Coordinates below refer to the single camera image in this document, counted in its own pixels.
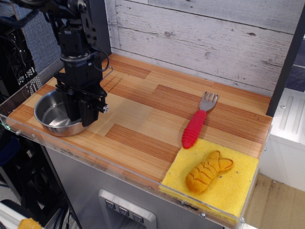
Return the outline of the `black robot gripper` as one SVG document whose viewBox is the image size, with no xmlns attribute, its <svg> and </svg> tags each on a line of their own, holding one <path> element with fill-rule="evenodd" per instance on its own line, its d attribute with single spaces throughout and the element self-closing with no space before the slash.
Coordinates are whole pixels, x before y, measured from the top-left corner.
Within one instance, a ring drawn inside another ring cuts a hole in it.
<svg viewBox="0 0 305 229">
<path fill-rule="evenodd" d="M 71 121 L 81 118 L 88 127 L 98 120 L 99 111 L 108 111 L 107 93 L 100 86 L 103 80 L 102 57 L 99 53 L 71 56 L 60 55 L 64 73 L 55 74 L 57 90 L 62 93 L 64 106 Z"/>
</svg>

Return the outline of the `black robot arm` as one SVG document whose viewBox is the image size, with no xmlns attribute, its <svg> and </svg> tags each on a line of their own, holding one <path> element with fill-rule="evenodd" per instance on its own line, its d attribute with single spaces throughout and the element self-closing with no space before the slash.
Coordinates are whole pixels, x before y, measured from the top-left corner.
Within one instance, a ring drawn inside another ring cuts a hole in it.
<svg viewBox="0 0 305 229">
<path fill-rule="evenodd" d="M 97 46 L 97 31 L 87 0 L 15 0 L 31 12 L 21 21 L 24 25 L 37 12 L 44 14 L 51 24 L 60 46 L 64 73 L 56 73 L 56 90 L 62 95 L 67 116 L 80 120 L 84 127 L 108 110 L 107 93 L 101 87 L 103 80 L 102 57 Z"/>
</svg>

